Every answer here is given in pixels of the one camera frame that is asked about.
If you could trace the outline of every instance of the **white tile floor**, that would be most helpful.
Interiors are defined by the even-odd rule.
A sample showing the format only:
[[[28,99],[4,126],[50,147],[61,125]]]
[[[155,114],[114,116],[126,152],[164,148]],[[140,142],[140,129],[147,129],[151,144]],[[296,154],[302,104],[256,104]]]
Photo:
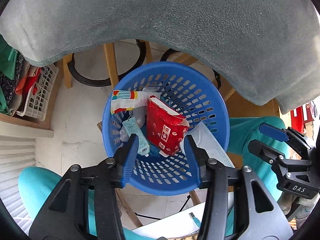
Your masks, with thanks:
[[[139,56],[135,41],[129,42],[134,44],[122,41],[115,43],[119,74],[127,71]],[[151,47],[155,48],[152,49],[154,60],[160,60],[166,48],[153,43]],[[76,53],[75,60],[76,68],[82,75],[96,79],[108,78],[101,46]],[[214,75],[210,68],[199,63],[192,66],[213,80]],[[71,89],[61,85],[51,121],[54,137],[36,140],[37,166],[62,175],[72,164],[77,163],[82,167],[88,167],[106,158],[102,136],[96,124],[102,120],[105,103],[111,90],[111,87],[88,87],[75,80]],[[125,187],[123,193],[134,212],[156,218],[177,213],[188,195],[154,196],[131,185]],[[205,201],[206,191],[197,190],[197,194],[201,202]],[[184,209],[191,206],[193,204],[190,199]],[[135,226],[123,208],[121,211],[123,225],[128,229],[134,229]],[[140,220],[144,225],[155,221],[148,218],[140,218]]]

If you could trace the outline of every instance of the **crumpled red box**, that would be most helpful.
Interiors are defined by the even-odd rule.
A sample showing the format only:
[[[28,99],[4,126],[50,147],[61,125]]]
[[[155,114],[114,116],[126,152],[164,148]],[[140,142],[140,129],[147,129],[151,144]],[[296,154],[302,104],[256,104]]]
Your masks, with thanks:
[[[148,98],[147,139],[168,155],[180,150],[179,143],[188,131],[187,119],[155,96]]]

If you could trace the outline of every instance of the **blue laundry basket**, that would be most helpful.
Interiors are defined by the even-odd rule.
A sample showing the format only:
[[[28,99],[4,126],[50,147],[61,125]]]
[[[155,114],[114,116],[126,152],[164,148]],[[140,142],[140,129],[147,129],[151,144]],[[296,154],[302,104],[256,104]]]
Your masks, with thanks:
[[[158,87],[165,101],[173,102],[173,108],[187,118],[189,130],[203,121],[224,150],[227,150],[230,132],[228,112],[220,93],[204,75],[179,63],[150,63],[126,75],[115,90],[139,91],[144,87]],[[119,131],[122,121],[129,116],[127,112],[112,116],[111,98],[112,94],[102,120],[103,143],[109,157],[124,145]],[[188,163],[181,152],[167,158],[137,155],[129,183],[153,195],[183,194],[197,188],[189,165],[195,163]]]

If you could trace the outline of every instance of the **screw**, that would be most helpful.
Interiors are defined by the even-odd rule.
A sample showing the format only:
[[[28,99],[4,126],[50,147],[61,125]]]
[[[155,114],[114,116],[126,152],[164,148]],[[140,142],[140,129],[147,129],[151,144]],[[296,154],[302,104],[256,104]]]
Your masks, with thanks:
[[[78,165],[78,164],[72,165],[72,166],[70,167],[70,170],[71,170],[71,171],[77,171],[77,170],[79,170],[79,165]]]
[[[208,163],[209,163],[209,164],[217,164],[217,162],[218,162],[218,161],[217,161],[216,159],[214,159],[214,158],[209,158],[209,159],[208,159]]]
[[[116,161],[116,160],[115,160],[114,158],[110,157],[110,158],[107,158],[107,159],[106,159],[106,164],[111,165],[111,164],[114,164],[115,161]]]
[[[248,166],[248,165],[243,166],[242,168],[243,168],[243,170],[244,170],[245,172],[251,172],[251,171],[252,171],[251,167]]]

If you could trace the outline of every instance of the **teal pants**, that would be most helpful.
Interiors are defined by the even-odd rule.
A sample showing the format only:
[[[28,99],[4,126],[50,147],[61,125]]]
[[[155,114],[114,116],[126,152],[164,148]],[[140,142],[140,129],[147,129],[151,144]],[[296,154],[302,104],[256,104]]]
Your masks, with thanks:
[[[259,132],[261,123],[266,122],[278,128],[284,128],[282,120],[275,116],[257,118],[230,118],[230,140],[228,152],[242,155],[243,165],[249,165],[257,173],[272,196],[278,200],[281,191],[276,188],[277,178],[271,166],[265,163],[248,151],[248,144],[251,140],[259,141],[285,153],[289,154],[289,147],[285,143],[280,143]],[[57,185],[61,176],[52,171],[39,167],[25,168],[18,180],[19,192],[23,204],[30,217],[34,220],[43,203]],[[226,235],[232,234],[233,230],[233,211],[227,219]],[[94,218],[93,191],[89,192],[89,230],[93,235],[97,235]],[[148,240],[151,238],[137,235],[136,233],[124,228],[127,240]]]

